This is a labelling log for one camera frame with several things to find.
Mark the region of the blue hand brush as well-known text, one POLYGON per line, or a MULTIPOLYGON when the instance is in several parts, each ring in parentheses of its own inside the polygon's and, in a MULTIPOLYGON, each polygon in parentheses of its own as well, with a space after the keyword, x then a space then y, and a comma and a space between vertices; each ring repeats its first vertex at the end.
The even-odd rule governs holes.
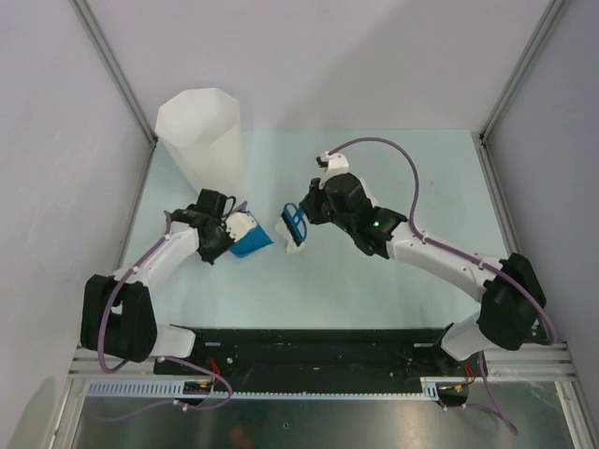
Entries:
POLYGON ((305 213, 299 205, 292 202, 284 204, 281 219, 286 231, 294 244, 299 247, 307 238, 307 224, 305 213))

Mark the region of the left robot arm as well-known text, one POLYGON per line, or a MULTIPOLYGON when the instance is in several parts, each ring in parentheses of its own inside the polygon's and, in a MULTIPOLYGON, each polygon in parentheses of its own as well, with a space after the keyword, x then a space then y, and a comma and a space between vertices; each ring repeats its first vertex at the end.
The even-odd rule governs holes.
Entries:
POLYGON ((184 372, 201 371, 206 350, 194 343, 193 332, 157 323, 152 292, 190 255, 212 265, 239 240, 232 229, 237 215, 226 209, 236 201, 201 190, 195 203, 165 213, 163 234, 138 261, 109 276, 92 276, 84 287, 81 346, 124 362, 174 355, 184 372))

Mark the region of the blue plastic dustpan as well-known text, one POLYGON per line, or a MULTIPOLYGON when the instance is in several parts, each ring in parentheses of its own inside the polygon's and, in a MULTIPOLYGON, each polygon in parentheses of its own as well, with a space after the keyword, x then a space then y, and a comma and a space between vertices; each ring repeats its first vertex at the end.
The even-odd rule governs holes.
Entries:
POLYGON ((244 258, 259 250, 262 250, 273 243, 273 240, 257 221, 257 227, 248 233, 244 239, 234 243, 229 251, 238 258, 244 258))

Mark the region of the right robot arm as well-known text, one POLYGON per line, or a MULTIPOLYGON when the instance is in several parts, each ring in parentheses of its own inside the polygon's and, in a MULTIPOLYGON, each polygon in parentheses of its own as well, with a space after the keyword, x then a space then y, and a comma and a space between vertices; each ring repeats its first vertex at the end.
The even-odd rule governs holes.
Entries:
POLYGON ((299 206, 310 224, 336 225, 368 256, 421 268, 479 303, 478 312, 449 325, 434 343, 431 363, 439 373, 453 375, 467 358, 487 349, 516 351, 524 343, 551 342, 540 313, 547 301, 526 257, 478 259, 419 238, 404 215, 373 204, 351 173, 312 179, 299 206))

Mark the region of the paper scrap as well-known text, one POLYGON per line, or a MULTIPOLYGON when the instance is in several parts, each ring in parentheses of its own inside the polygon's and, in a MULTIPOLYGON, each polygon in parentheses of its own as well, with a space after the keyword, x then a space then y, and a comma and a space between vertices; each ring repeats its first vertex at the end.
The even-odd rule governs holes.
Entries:
POLYGON ((303 249, 303 243, 297 243, 295 240, 296 233, 290 224, 279 217, 275 225, 275 231, 285 240, 285 250, 287 254, 298 253, 303 249))

